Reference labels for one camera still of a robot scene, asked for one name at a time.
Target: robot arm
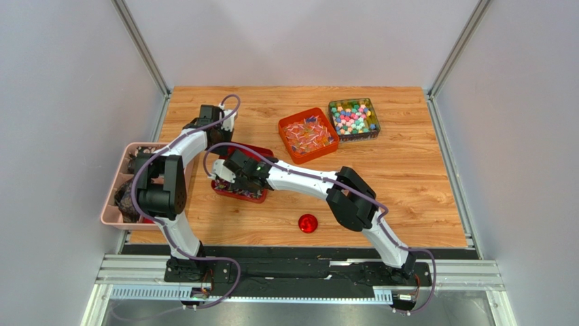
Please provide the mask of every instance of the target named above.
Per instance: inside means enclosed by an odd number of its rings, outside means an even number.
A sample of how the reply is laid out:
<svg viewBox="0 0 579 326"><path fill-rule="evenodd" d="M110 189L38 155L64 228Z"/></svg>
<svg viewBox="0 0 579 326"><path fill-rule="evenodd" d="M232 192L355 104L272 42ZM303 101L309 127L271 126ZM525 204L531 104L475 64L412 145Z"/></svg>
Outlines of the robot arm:
<svg viewBox="0 0 579 326"><path fill-rule="evenodd" d="M181 252L191 256L202 257L203 245L193 235L184 213L187 189L183 168L200 152L214 144L229 142L233 134L236 114L221 124L203 128L214 123L230 111L221 107L202 105L200 116L186 125L175 139L174 146L157 157L149 166L144 167L143 174L137 181L137 201L145 213L155 217L155 223L170 242L171 255L177 259L188 259ZM388 239L379 225L380 209L373 203L356 196L347 189L334 184L347 185L351 189L376 198L374 191L351 168L342 167L339 172L322 172L292 166L275 158L268 158L275 166L247 156L239 150L228 154L228 147L218 147L215 153L226 156L225 160L216 160L213 165L213 178L219 177L233 184L234 188L256 192L261 189L288 190L325 200L336 220L345 228L361 232L376 248L384 264L400 269L403 275L412 275L415 257L400 247L405 246L382 221L382 226L391 234ZM140 153L135 162L139 170L151 156L151 153ZM164 183L155 183L154 179L163 176Z"/></svg>
<svg viewBox="0 0 579 326"><path fill-rule="evenodd" d="M393 241L381 230L379 216L383 212L380 208L333 183L338 181L339 184L376 198L374 191L352 168L342 167L339 172L322 172L292 166L275 158L268 159L275 165L270 166L236 150L226 159L215 161L212 177L231 182L235 189L253 192L264 188L288 190L325 200L339 224L361 232L376 248L384 264L400 269L407 277L413 274L415 256L400 248L406 245L385 221L382 221L383 227L391 234Z"/></svg>
<svg viewBox="0 0 579 326"><path fill-rule="evenodd" d="M199 118L183 127L177 137L179 141L145 167L144 175L147 177L140 178L137 183L139 206L149 216L159 220L155 223L171 243L171 256L177 259L187 259L179 250L193 256L204 255L201 241L191 231L184 212L187 189L183 168L209 146L231 140L236 113L212 128L195 130L229 113L231 110L223 110L222 107L202 105ZM140 169L152 155L154 153L140 153L135 162L136 169ZM153 180L160 176L164 179L162 185Z"/></svg>

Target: cable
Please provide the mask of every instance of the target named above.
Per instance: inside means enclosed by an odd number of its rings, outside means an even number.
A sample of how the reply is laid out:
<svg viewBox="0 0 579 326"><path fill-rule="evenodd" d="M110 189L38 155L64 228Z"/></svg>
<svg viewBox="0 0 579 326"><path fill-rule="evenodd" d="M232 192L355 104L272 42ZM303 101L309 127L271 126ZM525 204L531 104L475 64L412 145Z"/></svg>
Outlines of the cable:
<svg viewBox="0 0 579 326"><path fill-rule="evenodd" d="M428 298L426 299L426 302L418 309L413 310L413 312L420 312L422 311L429 303L430 300L432 299L432 296L434 294L434 287L436 286L436 262L434 259L434 256L432 255L432 253L427 250L427 249L418 249L418 248L409 248L409 247L405 247L400 245L399 243L396 242L396 240L394 240L394 238L392 238L392 235L386 230L386 227L383 225L384 222L384 215L388 214L388 208L378 202L377 200L375 200L374 198L371 198L359 191L357 191L356 189L353 189L352 187L349 187L348 185L345 185L344 183L341 183L340 181L337 180L333 180L330 178L326 178L326 177L320 177L319 175L312 175L310 173L305 173L305 172L301 172L301 171L296 171L296 170L290 170L288 168L284 168L278 164L275 164L274 162L271 162L270 160L266 159L263 155L259 154L258 152L252 150L251 148L247 147L247 146L243 146L237 143L218 143L215 144L213 146L211 146L210 148L208 148L208 150L205 152L205 155L203 156L203 169L205 170L205 173L208 176L211 176L211 173L209 173L209 170L207 170L207 156L209 156L209 153L212 152L215 148L217 147L221 147L221 146L233 146L233 147L237 147L240 149L244 149L245 151L248 151L249 153L252 153L253 155L257 156L259 159L261 159L262 161L264 161L265 163L273 166L274 168L278 168L279 170L282 170L284 172L289 173L294 173L295 175L300 175L302 177L308 177L308 178L312 178L315 180L320 180L320 181L324 181L324 182L329 182L329 183L333 183L343 189L348 190L349 192L355 194L356 196L362 197L363 199L371 202L372 204L380 207L383 212L378 216L378 224L380 225L380 228L382 229L382 231L384 232L384 234L386 235L386 237L388 237L388 240L390 240L390 242L392 242L392 244L394 246L396 246L397 248L404 250L404 251L408 251L408 252L422 252L422 253L427 253L430 257L430 260L432 260L432 270L433 270L433 274L432 274L432 290L430 291L430 294L428 295Z"/></svg>
<svg viewBox="0 0 579 326"><path fill-rule="evenodd" d="M203 288L203 283L205 283L205 280L207 280L207 275L209 274L210 270L211 269L209 269L205 272L205 275L203 276L203 280L201 281L201 293L205 294L208 297L209 297L209 293L207 292L206 289Z"/></svg>
<svg viewBox="0 0 579 326"><path fill-rule="evenodd" d="M418 299L418 292L420 291L420 278L418 277L418 274L414 274L414 279L416 280L416 289L409 294L416 295Z"/></svg>
<svg viewBox="0 0 579 326"><path fill-rule="evenodd" d="M177 246L177 244L175 244L175 241L171 238L171 233L169 232L166 223L164 222L163 219L157 219L155 217L149 216L147 213L145 213L141 207L139 206L139 202L137 201L137 181L141 178L141 175L143 174L143 171L145 170L146 166L149 166L155 159L157 159L159 156L161 156L162 154L168 152L169 150L171 150L176 144L178 144L179 142L181 142L183 139L185 139L186 137L190 136L191 134L194 134L195 132L200 132L200 131L204 131L206 129L209 129L211 127L214 127L218 124L221 124L223 121L226 121L227 119L229 119L230 117L232 117L237 110L239 110L239 107L241 106L241 99L239 98L239 96L235 95L235 94L229 94L228 96L225 96L223 98L223 100L220 103L220 106L223 107L225 101L227 101L229 98L235 97L235 99L237 100L237 105L235 106L235 109L233 109L228 115L222 117L221 119L219 119L218 121L215 122L211 122L210 124L207 124L206 126L200 127L200 128L196 128L193 129L191 131L185 132L181 135L179 135L176 139L174 139L173 141L171 141L171 143L169 143L167 146L163 147L162 149L160 149L159 151L157 151L153 156L151 156L147 162L145 162L145 164L143 164L143 166L135 173L135 176L133 177L133 183L131 184L131 189L130 189L130 199L133 201L133 206L135 207L135 210L137 212L139 212L139 214L141 216L143 216L146 219L149 219L155 223L157 223L158 225L160 225L163 230L164 230L164 234L167 237L167 241L169 242L169 244L171 245L171 247L173 247L178 253L182 254L183 256L191 259L191 260L196 260L196 261L229 261L230 263L234 264L235 267L237 268L237 277L235 278L235 281L233 282L233 286L231 286L231 288L223 295L221 296L219 299L215 300L214 302L211 302L209 304L205 304L202 306L197 307L198 309L205 309L205 308L210 308L213 307L219 303L221 303L223 300L225 300L232 292L233 290L235 290L235 288L237 287L237 285L239 284L239 279L241 278L241 266L239 265L239 263L232 258L229 257L195 257L193 255L190 255L189 253L184 252L183 250L181 250L181 248L179 248Z"/></svg>
<svg viewBox="0 0 579 326"><path fill-rule="evenodd" d="M116 314L114 308L109 310L109 313L111 314L111 316L115 317L115 319L118 319L120 321L126 321L127 323L138 323L139 321L148 321L148 320L155 319L155 318L158 318L158 317L161 317L161 316L164 316L166 314L170 314L172 312L179 311L179 310L183 310L183 306L167 309L165 311L159 312L158 314L154 314L152 316L147 316L147 317L141 317L141 318L121 317L118 314Z"/></svg>

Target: gray wall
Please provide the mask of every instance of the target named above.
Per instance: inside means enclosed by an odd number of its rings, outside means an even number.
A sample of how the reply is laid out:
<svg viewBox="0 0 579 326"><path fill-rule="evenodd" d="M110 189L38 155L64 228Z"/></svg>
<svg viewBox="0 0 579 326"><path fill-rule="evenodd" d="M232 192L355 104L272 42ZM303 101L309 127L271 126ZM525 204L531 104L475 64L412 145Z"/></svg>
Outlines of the gray wall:
<svg viewBox="0 0 579 326"><path fill-rule="evenodd" d="M494 1L438 99L519 325L576 325L579 2Z"/></svg>
<svg viewBox="0 0 579 326"><path fill-rule="evenodd" d="M120 237L113 172L162 98L110 1L2 1L0 44L0 324L79 325Z"/></svg>
<svg viewBox="0 0 579 326"><path fill-rule="evenodd" d="M476 0L128 0L183 85L428 88Z"/></svg>

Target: wooden table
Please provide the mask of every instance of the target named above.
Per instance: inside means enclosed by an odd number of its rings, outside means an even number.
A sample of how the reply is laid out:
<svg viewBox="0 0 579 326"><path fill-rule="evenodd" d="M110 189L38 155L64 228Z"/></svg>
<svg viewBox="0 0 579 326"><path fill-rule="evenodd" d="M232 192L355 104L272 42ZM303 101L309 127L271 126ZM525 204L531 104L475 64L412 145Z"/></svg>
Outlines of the wooden table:
<svg viewBox="0 0 579 326"><path fill-rule="evenodd" d="M377 140L340 144L338 151L302 164L316 170L351 166L389 207L386 220L414 247L466 247L451 186L442 162L423 91L386 87L176 87L160 141L174 139L198 116L202 104L217 104L230 93L242 103L233 140L273 150L292 163L278 135L277 122L293 113L346 98L369 97L382 131ZM232 107L235 100L226 103ZM194 161L186 213L206 245L287 245L369 247L358 232L335 220L325 201L290 192L269 192L262 204L218 196ZM314 214L318 229L304 234L298 219ZM131 243L164 243L159 231L134 231Z"/></svg>

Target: red button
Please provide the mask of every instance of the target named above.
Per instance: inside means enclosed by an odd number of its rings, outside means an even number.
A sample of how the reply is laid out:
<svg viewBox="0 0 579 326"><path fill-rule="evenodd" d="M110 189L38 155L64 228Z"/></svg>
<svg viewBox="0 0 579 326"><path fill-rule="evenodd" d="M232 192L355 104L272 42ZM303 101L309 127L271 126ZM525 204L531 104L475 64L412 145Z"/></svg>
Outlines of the red button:
<svg viewBox="0 0 579 326"><path fill-rule="evenodd" d="M312 233L317 229L317 219L312 214L304 214L298 221L300 230L304 233Z"/></svg>

